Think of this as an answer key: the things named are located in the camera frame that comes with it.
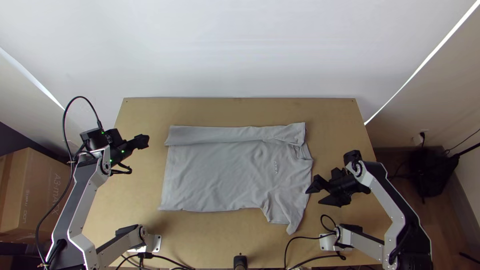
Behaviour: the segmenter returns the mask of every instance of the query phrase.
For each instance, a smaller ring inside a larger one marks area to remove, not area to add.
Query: t-shirt sleeve
[[[276,126],[204,127],[171,125],[166,146],[202,143],[264,141],[301,146],[305,141],[305,123]]]

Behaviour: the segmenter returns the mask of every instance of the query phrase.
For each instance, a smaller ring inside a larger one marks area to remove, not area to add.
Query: electrical cord
[[[177,261],[174,261],[170,258],[167,258],[167,257],[163,257],[163,256],[159,256],[159,255],[154,255],[152,253],[149,253],[149,252],[142,252],[142,253],[138,253],[138,254],[134,254],[134,255],[130,255],[128,257],[124,257],[123,260],[120,262],[120,264],[115,268],[115,270],[118,270],[120,269],[120,267],[130,258],[132,257],[139,257],[139,258],[144,258],[144,259],[151,259],[151,258],[159,258],[159,259],[163,259],[163,260],[166,260],[166,261],[169,261],[170,263],[172,264],[175,264],[179,267],[181,267],[182,269],[185,269],[185,270],[195,270],[195,268],[191,268],[189,266],[186,266],[186,265],[183,265]]]
[[[62,116],[62,119],[61,119],[61,131],[62,131],[62,135],[63,135],[63,140],[65,141],[65,146],[66,146],[66,149],[68,151],[68,157],[70,159],[70,176],[69,176],[69,179],[68,179],[68,183],[65,187],[65,190],[63,191],[63,193],[60,195],[60,197],[58,198],[58,200],[51,206],[51,208],[46,212],[46,214],[40,219],[40,221],[38,222],[36,228],[35,228],[35,245],[36,245],[36,249],[38,251],[38,254],[40,255],[40,259],[41,259],[41,264],[39,265],[39,267],[43,267],[45,270],[49,270],[49,265],[51,263],[51,260],[55,257],[56,253],[60,250],[60,249],[55,249],[55,253],[52,253],[52,255],[50,256],[50,259],[48,261],[45,260],[45,257],[44,257],[44,254],[42,252],[42,249],[40,248],[40,240],[39,240],[39,231],[40,231],[40,226],[42,225],[42,223],[44,222],[44,220],[50,215],[50,213],[59,205],[59,203],[62,201],[62,199],[65,197],[65,194],[67,193],[67,191],[69,190],[69,187],[72,183],[72,179],[73,179],[73,174],[74,174],[74,163],[75,163],[75,159],[77,157],[77,154],[75,154],[75,156],[72,156],[72,152],[70,151],[70,146],[69,146],[69,143],[67,141],[67,135],[65,133],[65,119],[67,117],[67,112],[70,108],[70,105],[72,105],[72,103],[77,100],[77,99],[84,99],[86,100],[86,102],[88,102],[88,104],[90,105],[93,113],[95,114],[95,117],[96,117],[96,123],[98,125],[98,127],[100,129],[102,129],[102,122],[100,122],[100,119],[99,119],[99,116],[97,114],[97,111],[95,110],[94,106],[92,105],[92,103],[90,102],[90,100],[88,100],[86,97],[84,96],[76,96],[74,98],[72,98],[70,100],[70,102],[68,102],[67,106],[65,107],[65,111],[63,111],[63,116]]]
[[[295,240],[295,239],[310,239],[310,240],[318,240],[318,239],[322,239],[324,237],[328,237],[328,236],[332,236],[332,235],[335,235],[336,233],[335,232],[331,232],[331,233],[328,233],[328,234],[325,234],[325,235],[322,235],[322,236],[319,236],[319,237],[306,237],[306,236],[296,236],[296,237],[293,237],[292,239],[290,239],[290,241],[288,241],[288,243],[286,244],[286,247],[285,247],[285,253],[283,254],[283,268],[286,270],[287,269],[287,250],[289,249],[289,245],[290,243]]]
[[[183,265],[183,264],[181,264],[181,263],[179,263],[179,262],[176,262],[176,261],[174,261],[174,260],[172,260],[172,259],[169,259],[169,258],[167,258],[167,257],[163,257],[163,256],[159,256],[159,255],[154,255],[154,254],[152,254],[152,256],[153,256],[154,258],[159,258],[159,259],[163,259],[163,260],[169,261],[169,262],[171,262],[172,264],[178,265],[179,267],[184,268],[184,269],[187,269],[187,270],[195,270],[195,268],[192,268],[192,267],[187,266],[187,265]]]
[[[463,144],[466,140],[470,139],[473,135],[477,134],[478,132],[480,132],[480,128],[477,129],[475,132],[473,132],[472,134],[470,134],[470,136],[468,136],[467,138],[465,138],[464,140],[462,140],[459,144],[455,145],[454,147],[452,148],[449,148],[449,149],[446,149],[443,154],[446,156],[448,154],[450,154],[450,151],[457,148],[459,145]]]
[[[335,223],[335,221],[327,214],[323,214],[320,216],[320,223],[321,225],[323,226],[323,228],[325,230],[327,230],[328,232],[331,232],[331,233],[336,233],[333,229],[330,229],[328,228],[327,226],[325,226],[324,224],[324,218],[328,218],[332,223],[333,223],[333,227],[336,228],[337,227],[337,224]]]
[[[423,148],[424,145],[425,145],[425,132],[420,132],[420,136],[423,138],[423,141],[421,142],[421,147],[420,148]],[[408,159],[407,160],[404,160],[402,163],[400,163],[400,165],[398,165],[398,167],[396,168],[395,170],[395,173],[392,175],[392,176],[387,176],[387,179],[390,179],[390,180],[393,180],[395,178],[406,178],[408,179],[408,174],[407,175],[398,175],[399,171],[400,171],[400,168],[403,167],[403,165],[405,165],[407,163]]]
[[[128,261],[130,258],[135,257],[135,256],[137,256],[137,254],[133,254],[133,255],[130,255],[130,256],[128,256],[128,257],[124,257],[124,256],[122,255],[123,260],[122,260],[122,261],[120,262],[120,264],[115,268],[115,270],[119,270],[120,267],[124,264],[124,262]]]
[[[319,260],[319,259],[325,259],[325,258],[333,258],[333,257],[339,257],[342,261],[345,261],[347,259],[347,257],[340,254],[340,251],[337,251],[335,255],[324,255],[324,256],[318,256],[318,257],[310,258],[308,260],[304,260],[300,263],[295,264],[295,266],[290,268],[290,269],[295,269],[295,268],[301,267],[302,265],[304,265],[306,263],[309,263],[311,261],[315,261],[315,260]]]
[[[132,262],[130,259],[128,259],[128,258],[127,258],[127,257],[125,257],[124,255],[122,255],[121,257],[122,257],[123,259],[125,259],[127,262],[129,262],[131,265],[133,265],[134,267],[138,268],[138,269],[142,269],[142,270],[150,270],[150,269],[148,269],[148,268],[145,268],[145,267],[143,267],[143,265],[142,265],[142,264],[138,265],[138,264],[136,264],[136,263]]]

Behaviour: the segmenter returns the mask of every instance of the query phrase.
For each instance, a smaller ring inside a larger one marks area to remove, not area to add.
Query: metal bracket
[[[146,245],[139,246],[137,248],[132,248],[127,250],[128,252],[151,252],[158,253],[160,252],[160,246],[162,244],[162,236],[160,234],[146,234],[142,236],[145,240]]]
[[[328,233],[321,233],[318,236],[325,236]],[[320,249],[322,251],[352,251],[351,247],[340,248],[339,246],[335,245],[337,242],[338,235],[332,234],[327,237],[320,238]]]

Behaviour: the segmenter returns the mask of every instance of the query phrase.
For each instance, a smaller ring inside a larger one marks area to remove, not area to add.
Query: wooden floor
[[[375,152],[377,161],[383,163],[388,175],[395,173],[398,166],[407,159],[407,154],[404,151]],[[399,174],[407,173],[406,167],[404,166]],[[446,190],[439,196],[426,198],[423,204],[408,180],[397,178],[392,180],[392,184],[418,214],[423,228],[430,237],[435,270],[480,269],[480,264],[459,255],[459,252],[464,252],[479,257],[479,254],[471,253],[468,248],[466,236]]]

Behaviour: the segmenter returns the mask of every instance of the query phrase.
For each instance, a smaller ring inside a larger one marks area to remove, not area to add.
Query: wooden tabletop
[[[360,150],[366,161],[375,155],[355,99],[351,98],[125,98],[115,127],[124,139],[150,136],[149,148],[135,150],[124,161],[131,175],[116,175],[98,189],[83,233],[99,247],[115,230],[142,224],[162,235],[161,256],[194,268],[231,268],[242,253],[250,268],[282,268],[284,250],[295,236],[318,237],[325,233],[321,214],[337,224],[355,224],[383,239],[391,222],[373,194],[354,194],[342,208],[320,205],[326,191],[310,195],[303,220],[293,235],[287,225],[270,224],[259,208],[226,212],[158,211],[168,148],[164,146],[170,125],[206,127],[275,126],[306,123],[306,141],[314,159],[312,175],[330,179],[330,170],[343,167],[343,155]],[[287,265],[328,255],[318,240],[296,239],[289,248]],[[326,258],[307,266],[376,264],[358,250],[344,252],[347,260]],[[158,259],[147,267],[171,268]]]

